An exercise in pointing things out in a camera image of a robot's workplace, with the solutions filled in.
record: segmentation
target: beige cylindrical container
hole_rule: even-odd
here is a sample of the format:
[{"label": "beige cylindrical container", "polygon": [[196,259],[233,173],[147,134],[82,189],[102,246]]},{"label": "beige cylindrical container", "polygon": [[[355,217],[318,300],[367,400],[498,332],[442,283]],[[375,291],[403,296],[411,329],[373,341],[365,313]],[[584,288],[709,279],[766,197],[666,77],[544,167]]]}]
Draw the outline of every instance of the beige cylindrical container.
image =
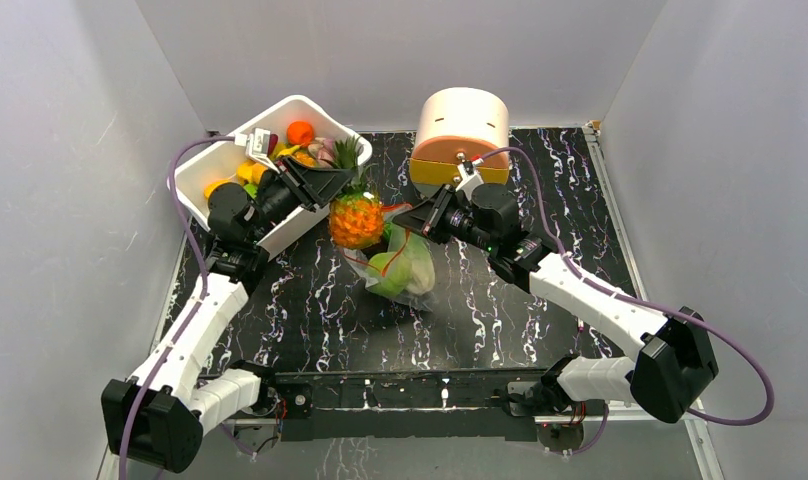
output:
[{"label": "beige cylindrical container", "polygon": [[[458,153],[466,158],[506,147],[510,137],[508,113],[495,95],[475,88],[447,88],[431,95],[422,107],[416,144],[410,158],[410,179],[430,195],[454,183]],[[484,182],[507,183],[509,157],[486,159],[478,171]]]}]

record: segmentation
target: marble tabletop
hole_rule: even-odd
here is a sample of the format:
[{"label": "marble tabletop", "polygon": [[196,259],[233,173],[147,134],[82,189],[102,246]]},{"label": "marble tabletop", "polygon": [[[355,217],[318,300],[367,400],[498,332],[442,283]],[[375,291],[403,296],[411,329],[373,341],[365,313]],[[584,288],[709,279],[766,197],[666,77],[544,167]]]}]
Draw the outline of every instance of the marble tabletop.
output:
[{"label": "marble tabletop", "polygon": [[[417,202],[407,158],[414,134],[363,134],[373,148],[370,178],[385,204]],[[543,185],[547,215],[583,267],[633,294],[631,277],[580,128],[518,129],[510,145],[525,149]],[[523,224],[541,231],[532,176],[511,170]],[[203,229],[193,225],[203,236]],[[181,260],[165,328],[198,274],[188,247]],[[402,371],[548,367],[567,353],[619,356],[607,338],[557,305],[498,279],[486,257],[452,240],[432,245],[436,286],[430,311],[398,305],[365,290],[330,241],[323,221],[272,259],[246,307],[228,325],[203,373],[238,359],[278,372]]]}]

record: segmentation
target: white bin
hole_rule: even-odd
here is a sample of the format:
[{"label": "white bin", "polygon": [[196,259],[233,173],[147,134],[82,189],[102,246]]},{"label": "white bin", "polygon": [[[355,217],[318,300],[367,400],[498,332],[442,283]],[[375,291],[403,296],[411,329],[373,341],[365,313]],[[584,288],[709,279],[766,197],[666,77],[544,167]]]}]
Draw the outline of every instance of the white bin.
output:
[{"label": "white bin", "polygon": [[[271,130],[278,135],[281,141],[285,142],[286,128],[290,123],[298,120],[309,122],[315,129],[317,137],[344,140],[356,135],[354,130],[330,118],[320,106],[302,95],[284,98],[228,135],[247,134],[259,127]],[[363,151],[357,158],[357,164],[363,165],[372,156],[372,146],[364,138],[360,139],[360,145],[363,147]],[[218,142],[192,157],[175,172],[174,178],[177,181],[180,202],[189,209],[198,223],[203,225],[207,231],[210,230],[207,225],[210,209],[207,207],[207,199],[204,198],[204,189],[217,180],[233,177],[236,174],[236,168],[245,160],[244,148],[230,142]],[[328,207],[317,212],[297,208],[285,221],[269,232],[258,245],[269,252],[269,258],[274,258],[325,218],[329,212]]]}]

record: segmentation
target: plastic bag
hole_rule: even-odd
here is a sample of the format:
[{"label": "plastic bag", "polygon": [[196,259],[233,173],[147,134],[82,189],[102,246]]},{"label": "plastic bag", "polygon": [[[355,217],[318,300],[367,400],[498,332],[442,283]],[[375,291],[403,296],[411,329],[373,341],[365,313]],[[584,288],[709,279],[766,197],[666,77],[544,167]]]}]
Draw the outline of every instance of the plastic bag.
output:
[{"label": "plastic bag", "polygon": [[383,208],[385,252],[371,258],[360,250],[342,249],[348,264],[366,281],[366,289],[393,302],[430,311],[436,271],[427,241],[394,225],[392,217],[411,209],[410,204]]}]

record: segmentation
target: toy pineapple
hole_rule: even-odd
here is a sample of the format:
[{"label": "toy pineapple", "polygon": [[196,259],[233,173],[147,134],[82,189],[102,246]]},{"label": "toy pineapple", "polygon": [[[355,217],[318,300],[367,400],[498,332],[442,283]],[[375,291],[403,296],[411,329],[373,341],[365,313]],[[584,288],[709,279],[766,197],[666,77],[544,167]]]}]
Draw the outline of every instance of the toy pineapple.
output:
[{"label": "toy pineapple", "polygon": [[352,250],[370,247],[383,236],[383,211],[380,198],[369,191],[363,171],[357,166],[360,137],[353,136],[334,144],[337,168],[357,169],[357,175],[343,193],[330,204],[330,235],[333,243]]}]

